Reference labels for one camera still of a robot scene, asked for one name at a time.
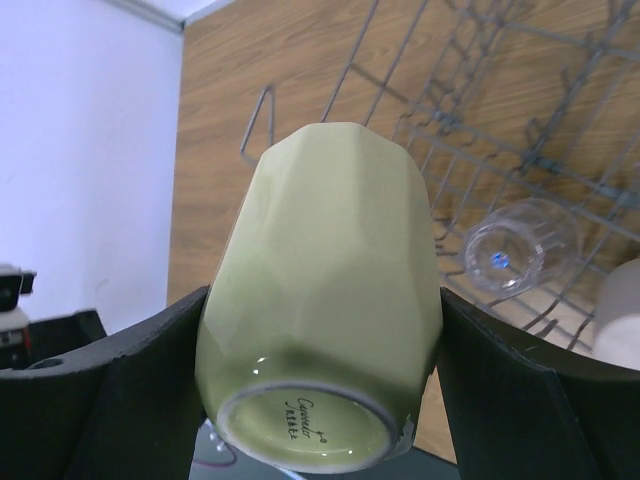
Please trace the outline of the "clear plastic cup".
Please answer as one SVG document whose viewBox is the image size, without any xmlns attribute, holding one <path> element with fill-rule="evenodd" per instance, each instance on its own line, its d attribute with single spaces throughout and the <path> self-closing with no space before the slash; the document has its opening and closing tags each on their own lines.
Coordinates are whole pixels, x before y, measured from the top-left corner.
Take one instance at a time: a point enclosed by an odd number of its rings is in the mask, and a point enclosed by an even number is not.
<svg viewBox="0 0 640 480">
<path fill-rule="evenodd" d="M 568 209 L 527 198 L 470 228 L 461 257 L 474 287 L 508 298 L 570 271 L 582 247 L 581 227 Z"/>
</svg>

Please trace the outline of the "beige plastic cup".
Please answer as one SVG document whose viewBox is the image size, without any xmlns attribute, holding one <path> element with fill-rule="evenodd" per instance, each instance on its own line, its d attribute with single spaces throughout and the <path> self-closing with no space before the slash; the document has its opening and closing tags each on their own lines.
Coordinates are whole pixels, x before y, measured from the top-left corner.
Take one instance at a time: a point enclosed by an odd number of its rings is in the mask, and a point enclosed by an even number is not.
<svg viewBox="0 0 640 480">
<path fill-rule="evenodd" d="M 615 268 L 603 281 L 594 313 L 592 355 L 639 370 L 639 259 Z"/>
</svg>

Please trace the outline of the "yellow mug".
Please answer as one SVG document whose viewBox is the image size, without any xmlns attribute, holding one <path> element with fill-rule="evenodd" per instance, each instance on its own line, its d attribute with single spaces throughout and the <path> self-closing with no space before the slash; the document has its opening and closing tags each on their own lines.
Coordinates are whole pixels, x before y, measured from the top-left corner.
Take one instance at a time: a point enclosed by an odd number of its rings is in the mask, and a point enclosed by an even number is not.
<svg viewBox="0 0 640 480">
<path fill-rule="evenodd" d="M 408 451 L 443 326 L 431 209 L 409 153 L 358 123 L 261 156 L 197 338 L 217 433 L 301 473 Z"/>
</svg>

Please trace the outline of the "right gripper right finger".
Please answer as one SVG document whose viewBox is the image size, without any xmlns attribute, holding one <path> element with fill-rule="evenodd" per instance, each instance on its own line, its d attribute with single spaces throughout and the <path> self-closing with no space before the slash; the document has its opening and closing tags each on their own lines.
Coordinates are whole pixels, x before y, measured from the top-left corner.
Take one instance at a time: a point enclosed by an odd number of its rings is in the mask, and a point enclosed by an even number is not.
<svg viewBox="0 0 640 480">
<path fill-rule="evenodd" d="M 463 479 L 636 479 L 639 373 L 564 350 L 448 289 L 437 370 Z"/>
</svg>

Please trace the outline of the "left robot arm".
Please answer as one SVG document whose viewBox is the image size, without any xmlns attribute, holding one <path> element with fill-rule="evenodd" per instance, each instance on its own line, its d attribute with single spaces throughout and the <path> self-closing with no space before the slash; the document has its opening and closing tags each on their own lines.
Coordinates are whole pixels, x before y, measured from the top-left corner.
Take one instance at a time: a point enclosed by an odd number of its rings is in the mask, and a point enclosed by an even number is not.
<svg viewBox="0 0 640 480">
<path fill-rule="evenodd" d="M 19 307 L 1 313 L 1 369 L 26 369 L 106 336 L 96 310 L 32 322 Z"/>
</svg>

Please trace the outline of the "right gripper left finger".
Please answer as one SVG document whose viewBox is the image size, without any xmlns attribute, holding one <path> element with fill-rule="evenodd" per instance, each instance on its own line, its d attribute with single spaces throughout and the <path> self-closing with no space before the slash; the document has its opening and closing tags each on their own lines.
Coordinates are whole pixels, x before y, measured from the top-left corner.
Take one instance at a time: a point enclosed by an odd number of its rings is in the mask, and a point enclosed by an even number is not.
<svg viewBox="0 0 640 480">
<path fill-rule="evenodd" d="M 1 373 L 4 479 L 186 479 L 203 407 L 201 287 L 158 314 Z"/>
</svg>

